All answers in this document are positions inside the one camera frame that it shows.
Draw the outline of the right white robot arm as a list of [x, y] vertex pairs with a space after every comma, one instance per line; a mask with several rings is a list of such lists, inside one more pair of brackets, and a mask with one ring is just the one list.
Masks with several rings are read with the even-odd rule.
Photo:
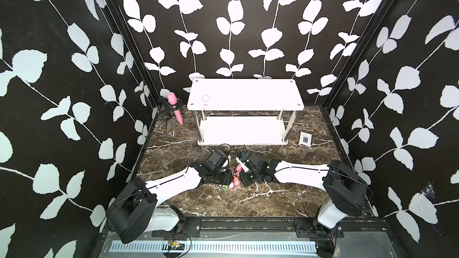
[[306, 165], [281, 160], [266, 162], [256, 157], [236, 159], [242, 171], [239, 179], [244, 186], [259, 183], [294, 183], [325, 191], [329, 201], [322, 205], [313, 226], [333, 229], [347, 216], [359, 217], [363, 213], [365, 198], [370, 192], [368, 184], [343, 162]]

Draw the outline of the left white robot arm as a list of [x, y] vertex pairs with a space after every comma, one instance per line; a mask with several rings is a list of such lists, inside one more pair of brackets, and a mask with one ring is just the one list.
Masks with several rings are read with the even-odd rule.
[[229, 185], [233, 176], [227, 169], [230, 162], [228, 151], [215, 149], [202, 161], [192, 163], [184, 170], [153, 181], [131, 180], [106, 211], [111, 231], [117, 233], [121, 242], [128, 244], [149, 231], [170, 231], [179, 222], [173, 211], [157, 212], [163, 202], [205, 184]]

